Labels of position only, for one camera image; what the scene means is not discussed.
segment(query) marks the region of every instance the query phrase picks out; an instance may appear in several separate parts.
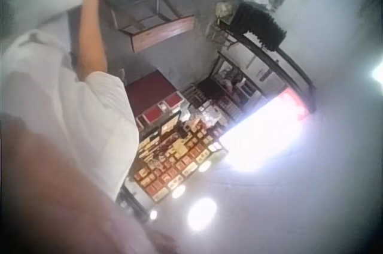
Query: raised arm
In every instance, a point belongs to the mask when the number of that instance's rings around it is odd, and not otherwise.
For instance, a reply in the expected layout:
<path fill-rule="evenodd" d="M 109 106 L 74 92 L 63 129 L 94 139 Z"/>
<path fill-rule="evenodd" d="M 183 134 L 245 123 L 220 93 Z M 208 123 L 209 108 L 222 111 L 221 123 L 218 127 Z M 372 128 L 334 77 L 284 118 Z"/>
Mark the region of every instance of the raised arm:
<path fill-rule="evenodd" d="M 80 61 L 81 80 L 95 71 L 107 72 L 108 65 L 100 32 L 98 16 L 99 0 L 84 0 L 80 22 Z"/>

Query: ceiling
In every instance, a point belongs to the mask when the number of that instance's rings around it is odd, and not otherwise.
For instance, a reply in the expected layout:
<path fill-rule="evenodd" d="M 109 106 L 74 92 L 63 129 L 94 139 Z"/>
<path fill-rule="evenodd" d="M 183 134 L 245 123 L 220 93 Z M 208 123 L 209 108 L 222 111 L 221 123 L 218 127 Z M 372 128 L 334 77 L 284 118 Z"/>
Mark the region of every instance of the ceiling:
<path fill-rule="evenodd" d="M 179 239 L 182 253 L 358 253 L 381 229 L 382 99 L 371 78 L 382 59 L 381 17 L 379 3 L 366 1 L 307 0 L 297 11 L 291 0 L 276 14 L 288 30 L 281 48 L 317 85 L 318 110 L 294 145 L 258 170 L 224 160 L 159 205 L 154 226 Z M 203 197 L 218 209 L 195 232 L 187 213 Z"/>

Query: white shirt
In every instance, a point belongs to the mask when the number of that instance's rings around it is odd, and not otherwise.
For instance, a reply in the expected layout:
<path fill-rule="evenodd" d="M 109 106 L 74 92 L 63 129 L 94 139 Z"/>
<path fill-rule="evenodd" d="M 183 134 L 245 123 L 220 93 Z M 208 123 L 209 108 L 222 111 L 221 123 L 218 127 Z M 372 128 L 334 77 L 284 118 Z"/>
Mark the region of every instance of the white shirt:
<path fill-rule="evenodd" d="M 78 81 L 71 58 L 55 37 L 34 30 L 1 61 L 1 111 L 43 134 L 112 199 L 138 148 L 138 130 L 124 85 L 93 72 Z"/>

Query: wooden board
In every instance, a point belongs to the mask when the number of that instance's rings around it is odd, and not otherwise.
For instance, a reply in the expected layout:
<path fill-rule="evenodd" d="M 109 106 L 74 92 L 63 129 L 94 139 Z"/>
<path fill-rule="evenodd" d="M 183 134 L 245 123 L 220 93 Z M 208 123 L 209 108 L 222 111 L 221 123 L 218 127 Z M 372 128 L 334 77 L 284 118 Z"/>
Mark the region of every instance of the wooden board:
<path fill-rule="evenodd" d="M 155 26 L 147 31 L 136 34 L 132 37 L 133 50 L 134 52 L 140 52 L 170 37 L 190 31 L 194 28 L 194 21 L 195 17 L 189 16 Z"/>

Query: person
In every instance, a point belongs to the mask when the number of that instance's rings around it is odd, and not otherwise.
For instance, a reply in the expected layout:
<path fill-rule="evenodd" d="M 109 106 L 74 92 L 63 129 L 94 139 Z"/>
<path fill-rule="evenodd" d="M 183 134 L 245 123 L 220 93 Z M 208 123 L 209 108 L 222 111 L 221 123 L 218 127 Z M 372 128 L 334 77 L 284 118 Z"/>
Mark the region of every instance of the person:
<path fill-rule="evenodd" d="M 19 117 L 115 200 L 138 148 L 138 129 L 119 78 L 107 73 L 99 0 L 83 0 L 77 73 L 62 43 L 41 30 L 2 58 L 2 113 Z"/>
<path fill-rule="evenodd" d="M 138 131 L 122 82 L 107 73 L 98 0 L 83 2 L 77 74 L 39 30 L 1 63 L 1 252 L 178 253 L 114 202 Z"/>

